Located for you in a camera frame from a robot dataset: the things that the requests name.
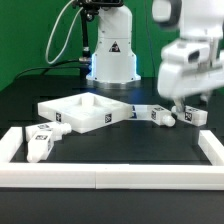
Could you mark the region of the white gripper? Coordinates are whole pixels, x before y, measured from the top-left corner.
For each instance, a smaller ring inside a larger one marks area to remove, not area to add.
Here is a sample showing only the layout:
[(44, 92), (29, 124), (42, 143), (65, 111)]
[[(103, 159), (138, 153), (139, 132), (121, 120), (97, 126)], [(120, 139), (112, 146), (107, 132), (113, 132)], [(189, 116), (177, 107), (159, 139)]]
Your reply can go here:
[(224, 58), (217, 56), (218, 40), (176, 39), (161, 51), (157, 89), (174, 100), (176, 111), (185, 110), (185, 97), (202, 93), (208, 102), (214, 89), (224, 87)]

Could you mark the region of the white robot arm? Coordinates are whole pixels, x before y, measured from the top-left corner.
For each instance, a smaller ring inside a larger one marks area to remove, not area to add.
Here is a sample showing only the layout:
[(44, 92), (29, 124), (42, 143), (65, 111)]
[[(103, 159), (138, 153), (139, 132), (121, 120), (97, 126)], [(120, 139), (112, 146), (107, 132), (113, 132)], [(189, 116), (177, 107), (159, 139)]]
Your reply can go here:
[[(161, 51), (157, 89), (161, 97), (184, 109), (187, 96), (209, 99), (224, 87), (224, 0), (153, 0), (153, 20), (163, 29), (177, 29), (180, 37)], [(140, 79), (131, 49), (132, 14), (125, 7), (99, 10), (98, 41), (87, 78), (109, 86)]]

